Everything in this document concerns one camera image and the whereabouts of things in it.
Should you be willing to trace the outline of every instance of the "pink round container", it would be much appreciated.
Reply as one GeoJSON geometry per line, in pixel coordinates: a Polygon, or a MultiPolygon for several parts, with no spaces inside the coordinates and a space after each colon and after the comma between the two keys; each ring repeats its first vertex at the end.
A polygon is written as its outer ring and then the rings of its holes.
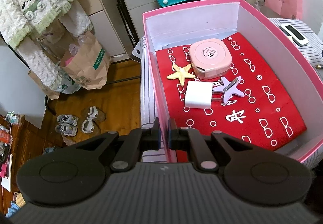
{"type": "Polygon", "coordinates": [[[200,79],[223,76],[230,69],[232,56],[219,39],[196,42],[191,45],[189,52],[195,75],[200,79]]]}

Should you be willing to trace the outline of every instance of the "wooden floor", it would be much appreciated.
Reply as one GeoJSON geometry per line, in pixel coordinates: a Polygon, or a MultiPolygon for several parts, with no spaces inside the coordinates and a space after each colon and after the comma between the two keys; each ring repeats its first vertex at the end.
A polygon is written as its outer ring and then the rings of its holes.
{"type": "MultiPolygon", "coordinates": [[[[113,64],[108,71],[108,81],[139,76],[140,70],[140,64],[132,60],[113,64]]],[[[81,88],[72,95],[61,94],[59,99],[51,101],[49,105],[55,109],[57,116],[73,114],[78,117],[82,109],[95,105],[107,115],[105,121],[98,123],[101,133],[115,130],[120,135],[126,135],[140,126],[140,79],[105,85],[101,89],[81,88]]],[[[62,146],[62,137],[55,132],[57,116],[46,110],[41,132],[43,137],[62,146]]],[[[79,130],[70,139],[78,142],[88,138],[88,134],[79,130]]]]}

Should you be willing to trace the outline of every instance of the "green label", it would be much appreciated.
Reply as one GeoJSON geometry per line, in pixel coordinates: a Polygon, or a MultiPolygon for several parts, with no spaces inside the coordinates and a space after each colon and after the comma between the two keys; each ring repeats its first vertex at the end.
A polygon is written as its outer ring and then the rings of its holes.
{"type": "Polygon", "coordinates": [[[95,61],[94,66],[93,66],[93,68],[95,70],[99,67],[99,65],[100,65],[100,63],[101,63],[101,61],[103,59],[103,56],[104,56],[104,49],[102,48],[101,51],[99,52],[99,55],[98,55],[98,57],[97,57],[97,59],[95,61]]]}

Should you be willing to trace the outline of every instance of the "metal screw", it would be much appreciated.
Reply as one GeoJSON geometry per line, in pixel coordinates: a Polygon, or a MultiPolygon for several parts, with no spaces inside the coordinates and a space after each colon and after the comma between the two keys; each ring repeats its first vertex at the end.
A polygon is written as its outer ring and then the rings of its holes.
{"type": "Polygon", "coordinates": [[[128,167],[128,163],[122,160],[113,162],[112,167],[115,169],[125,169],[128,167]]]}
{"type": "Polygon", "coordinates": [[[209,161],[209,160],[203,161],[201,163],[201,167],[204,168],[204,169],[215,169],[216,166],[217,166],[217,164],[215,162],[209,161]]]}

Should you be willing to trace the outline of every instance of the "purple starfish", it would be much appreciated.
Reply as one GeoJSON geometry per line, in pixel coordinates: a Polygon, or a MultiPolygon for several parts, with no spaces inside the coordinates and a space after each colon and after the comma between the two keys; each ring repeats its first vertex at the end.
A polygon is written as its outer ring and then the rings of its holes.
{"type": "Polygon", "coordinates": [[[237,95],[244,97],[244,93],[237,89],[237,85],[241,81],[241,76],[236,77],[232,82],[229,82],[224,76],[221,77],[223,83],[222,86],[217,86],[213,88],[214,93],[224,93],[223,103],[226,105],[229,101],[230,96],[237,95]]]}

